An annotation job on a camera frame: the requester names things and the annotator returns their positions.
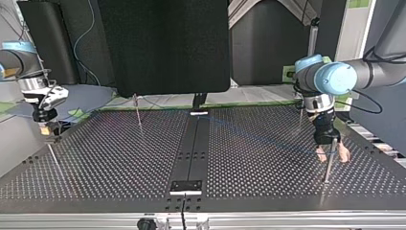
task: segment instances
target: silver cylinder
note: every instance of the silver cylinder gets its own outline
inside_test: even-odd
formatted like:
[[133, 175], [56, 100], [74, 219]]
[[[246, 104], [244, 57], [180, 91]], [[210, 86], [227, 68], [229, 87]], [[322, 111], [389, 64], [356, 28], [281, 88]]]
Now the silver cylinder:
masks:
[[316, 50], [316, 40], [317, 40], [318, 32], [319, 32], [319, 27], [312, 26], [310, 28], [310, 38], [308, 39], [308, 50], [307, 50], [308, 56], [314, 55], [314, 51]]
[[334, 107], [334, 97], [329, 94], [322, 94], [314, 97], [304, 97], [306, 112], [320, 113]]
[[18, 80], [21, 91], [32, 91], [42, 88], [46, 88], [47, 85], [44, 83], [44, 77], [31, 78], [31, 79], [22, 79]]

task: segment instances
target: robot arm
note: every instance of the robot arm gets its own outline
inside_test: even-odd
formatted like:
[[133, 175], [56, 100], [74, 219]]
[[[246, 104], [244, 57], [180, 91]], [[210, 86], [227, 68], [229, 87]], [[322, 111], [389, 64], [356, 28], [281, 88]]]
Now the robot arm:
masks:
[[34, 108], [34, 121], [41, 133], [50, 135], [55, 129], [55, 107], [66, 101], [68, 90], [51, 84], [42, 70], [37, 52], [31, 42], [4, 42], [0, 50], [0, 79], [15, 77], [24, 100]]
[[368, 55], [371, 59], [323, 63], [320, 55], [305, 57], [296, 65], [295, 89], [304, 96], [304, 107], [316, 127], [317, 145], [329, 145], [340, 133], [334, 128], [334, 96], [353, 89], [406, 82], [406, 1], [400, 1], [384, 34]]

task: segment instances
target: perforated metal table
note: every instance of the perforated metal table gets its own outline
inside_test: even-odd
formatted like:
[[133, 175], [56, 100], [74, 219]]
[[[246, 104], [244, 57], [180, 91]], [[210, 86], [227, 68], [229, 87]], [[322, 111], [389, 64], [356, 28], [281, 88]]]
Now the perforated metal table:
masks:
[[[406, 171], [341, 122], [352, 158], [336, 159], [325, 184], [314, 128], [294, 106], [142, 111], [141, 120], [134, 111], [96, 112], [54, 146], [56, 160], [43, 149], [0, 178], [0, 229], [83, 217], [93, 227], [171, 219], [176, 229], [202, 217], [224, 228], [224, 217], [248, 226], [243, 217], [327, 224], [349, 216], [343, 226], [368, 217], [406, 228]], [[201, 181], [202, 195], [170, 195], [172, 181]]]

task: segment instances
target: black screen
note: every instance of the black screen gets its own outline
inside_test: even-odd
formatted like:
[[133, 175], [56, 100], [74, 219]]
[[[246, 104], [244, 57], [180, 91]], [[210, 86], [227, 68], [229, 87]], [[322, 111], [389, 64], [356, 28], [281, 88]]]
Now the black screen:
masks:
[[99, 0], [119, 93], [230, 86], [227, 0]]

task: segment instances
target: black bracket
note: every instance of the black bracket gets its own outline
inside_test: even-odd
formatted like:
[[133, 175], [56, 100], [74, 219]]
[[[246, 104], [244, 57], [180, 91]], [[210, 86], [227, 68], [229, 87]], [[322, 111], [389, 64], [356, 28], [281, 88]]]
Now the black bracket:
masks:
[[191, 111], [192, 116], [207, 115], [208, 111], [206, 109], [200, 108], [200, 105], [204, 104], [207, 99], [207, 93], [197, 93], [194, 94], [193, 98], [193, 108]]
[[202, 181], [172, 181], [169, 193], [171, 196], [200, 196], [202, 195]]

